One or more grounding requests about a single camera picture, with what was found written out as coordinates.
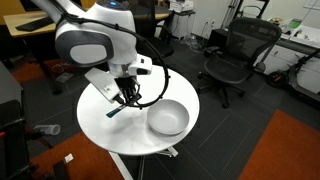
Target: white desk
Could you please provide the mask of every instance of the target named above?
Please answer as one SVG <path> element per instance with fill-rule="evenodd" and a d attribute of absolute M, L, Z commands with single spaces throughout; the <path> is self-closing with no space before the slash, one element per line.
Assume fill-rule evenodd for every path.
<path fill-rule="evenodd" d="M 183 104 L 189 112 L 187 128 L 175 136 L 155 133 L 147 123 L 147 110 L 125 108 L 113 118 L 106 114 L 119 106 L 110 104 L 92 84 L 83 91 L 77 107 L 81 129 L 95 144 L 108 151 L 141 156 L 165 150 L 180 142 L 194 127 L 199 115 L 199 99 L 192 85 L 180 74 L 169 70 L 169 86 L 163 99 L 173 99 Z M 153 66 L 151 75 L 138 76 L 141 84 L 140 103 L 154 100 L 162 91 L 164 73 L 162 67 Z"/>

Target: chair armrest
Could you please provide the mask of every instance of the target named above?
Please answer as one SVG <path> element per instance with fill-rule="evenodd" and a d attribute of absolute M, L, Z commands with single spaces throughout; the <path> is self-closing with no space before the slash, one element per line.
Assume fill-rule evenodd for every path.
<path fill-rule="evenodd" d="M 212 54 L 217 53 L 217 52 L 221 52 L 220 47 L 218 47 L 218 46 L 210 46 L 210 47 L 207 47 L 206 50 L 204 51 L 204 56 L 205 57 L 210 57 Z"/>
<path fill-rule="evenodd" d="M 30 178 L 30 174 L 36 170 L 36 166 L 33 166 L 31 164 L 27 164 L 26 166 L 22 167 L 21 169 L 18 169 L 17 171 L 15 171 L 12 175 L 10 175 L 9 177 L 7 177 L 7 180 L 14 180 L 17 177 L 21 176 L 22 174 L 26 174 L 26 176 L 24 176 L 21 179 L 29 179 Z"/>
<path fill-rule="evenodd" d="M 167 39 L 167 44 L 169 44 L 171 36 L 172 36 L 171 30 L 167 26 L 164 26 L 164 25 L 157 25 L 156 27 L 160 27 L 164 30 L 164 32 L 166 33 L 165 38 Z"/>
<path fill-rule="evenodd" d="M 24 118 L 19 118 L 19 119 L 17 119 L 17 120 L 14 120 L 14 121 L 8 122 L 8 123 L 6 123 L 6 124 L 4 124 L 4 125 L 0 126 L 0 131 L 2 131 L 2 130 L 4 130 L 4 129 L 6 129 L 6 128 L 7 128 L 7 127 L 9 127 L 9 126 L 12 126 L 12 125 L 18 124 L 18 123 L 20 123 L 20 122 L 26 122 L 26 120 L 25 120 Z"/>

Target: office chair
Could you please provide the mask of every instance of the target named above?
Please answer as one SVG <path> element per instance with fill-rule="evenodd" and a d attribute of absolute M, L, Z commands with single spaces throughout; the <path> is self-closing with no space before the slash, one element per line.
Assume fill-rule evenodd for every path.
<path fill-rule="evenodd" d="M 204 68 L 207 73 L 200 72 L 198 78 L 207 77 L 214 82 L 224 95 L 224 108 L 230 105 L 226 87 L 239 91 L 243 97 L 245 91 L 235 85 L 250 78 L 253 64 L 257 57 L 268 47 L 274 45 L 281 36 L 281 29 L 276 25 L 253 18 L 236 18 L 229 26 L 228 36 L 223 52 L 218 47 L 209 47 L 209 59 Z M 210 86 L 196 88 L 197 92 Z"/>
<path fill-rule="evenodd" d="M 155 18 L 155 0 L 130 0 L 130 10 L 134 17 L 136 33 L 146 38 L 162 55 L 168 57 L 173 54 L 174 49 L 170 46 L 171 31 L 162 25 L 157 25 Z M 156 28 L 164 30 L 164 37 L 155 37 Z M 144 47 L 141 42 L 137 42 L 137 52 L 150 57 L 153 61 L 157 59 L 156 55 Z"/>

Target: chair backrest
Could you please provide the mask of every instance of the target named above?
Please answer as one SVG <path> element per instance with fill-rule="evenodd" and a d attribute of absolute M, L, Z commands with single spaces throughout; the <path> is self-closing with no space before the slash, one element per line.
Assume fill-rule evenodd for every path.
<path fill-rule="evenodd" d="M 257 57 L 274 45 L 281 33 L 281 29 L 270 22 L 247 17 L 236 18 L 230 23 L 224 53 L 245 61 L 248 68 L 252 68 Z"/>
<path fill-rule="evenodd" d="M 136 33 L 145 38 L 154 37 L 155 0 L 129 0 L 129 5 L 134 17 Z"/>

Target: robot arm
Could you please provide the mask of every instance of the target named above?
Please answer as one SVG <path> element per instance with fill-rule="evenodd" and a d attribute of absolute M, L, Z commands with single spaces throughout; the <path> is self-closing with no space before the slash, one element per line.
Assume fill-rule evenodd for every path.
<path fill-rule="evenodd" d="M 126 3 L 100 0 L 83 11 L 69 0 L 31 1 L 56 23 L 55 47 L 63 60 L 80 67 L 108 65 L 109 73 L 104 76 L 108 76 L 106 81 L 110 83 L 104 89 L 112 90 L 109 96 L 105 96 L 111 103 L 116 100 L 122 105 L 143 108 L 162 98 L 168 86 L 167 68 L 157 50 L 135 33 L 133 16 Z M 135 91 L 136 76 L 150 74 L 152 61 L 137 54 L 137 39 L 158 55 L 166 78 L 159 97 L 146 104 L 137 103 L 140 95 Z"/>

